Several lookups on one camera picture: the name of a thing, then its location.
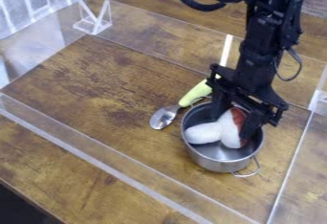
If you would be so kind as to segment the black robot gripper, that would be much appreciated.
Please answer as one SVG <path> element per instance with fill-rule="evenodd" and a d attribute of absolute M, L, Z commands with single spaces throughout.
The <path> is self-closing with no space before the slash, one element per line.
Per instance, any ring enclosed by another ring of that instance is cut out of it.
<path fill-rule="evenodd" d="M 265 125 L 277 126 L 289 109 L 289 104 L 273 88 L 275 67 L 246 66 L 237 69 L 211 65 L 211 76 L 207 85 L 213 88 L 211 118 L 217 121 L 235 102 L 247 111 L 241 131 L 241 139 L 249 140 Z"/>

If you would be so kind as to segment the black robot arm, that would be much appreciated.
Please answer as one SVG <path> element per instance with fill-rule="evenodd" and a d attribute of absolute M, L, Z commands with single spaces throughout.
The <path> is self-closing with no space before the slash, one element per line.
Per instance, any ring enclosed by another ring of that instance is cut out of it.
<path fill-rule="evenodd" d="M 214 64 L 209 84 L 214 103 L 242 105 L 250 114 L 241 130 L 249 139 L 266 124 L 278 124 L 289 104 L 273 88 L 285 54 L 295 55 L 293 46 L 304 33 L 301 12 L 305 0 L 218 0 L 215 10 L 229 3 L 247 4 L 246 38 L 234 69 Z"/>

